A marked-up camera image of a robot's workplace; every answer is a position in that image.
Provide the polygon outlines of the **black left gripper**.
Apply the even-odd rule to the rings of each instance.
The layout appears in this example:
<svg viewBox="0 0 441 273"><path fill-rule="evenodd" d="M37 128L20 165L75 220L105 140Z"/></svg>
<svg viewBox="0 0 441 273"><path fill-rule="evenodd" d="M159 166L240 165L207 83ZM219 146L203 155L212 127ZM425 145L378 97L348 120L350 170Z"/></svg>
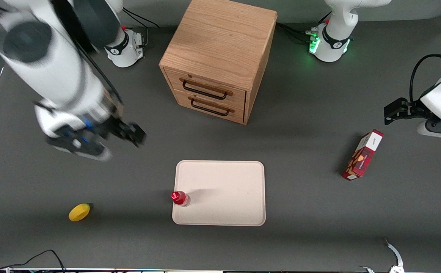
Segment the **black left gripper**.
<svg viewBox="0 0 441 273"><path fill-rule="evenodd" d="M433 115L421 100L398 98L384 107L385 126L400 119L430 119Z"/></svg>

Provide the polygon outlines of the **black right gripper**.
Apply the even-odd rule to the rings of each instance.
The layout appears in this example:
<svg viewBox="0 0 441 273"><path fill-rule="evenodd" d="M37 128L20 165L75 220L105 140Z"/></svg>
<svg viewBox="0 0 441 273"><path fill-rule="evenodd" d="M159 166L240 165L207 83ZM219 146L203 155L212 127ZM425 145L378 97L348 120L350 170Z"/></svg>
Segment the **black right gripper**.
<svg viewBox="0 0 441 273"><path fill-rule="evenodd" d="M143 145L146 133L137 123L125 123L120 118L110 116L103 123L88 122L89 143L96 143L99 138L107 140L109 135L119 139L127 140L136 147Z"/></svg>

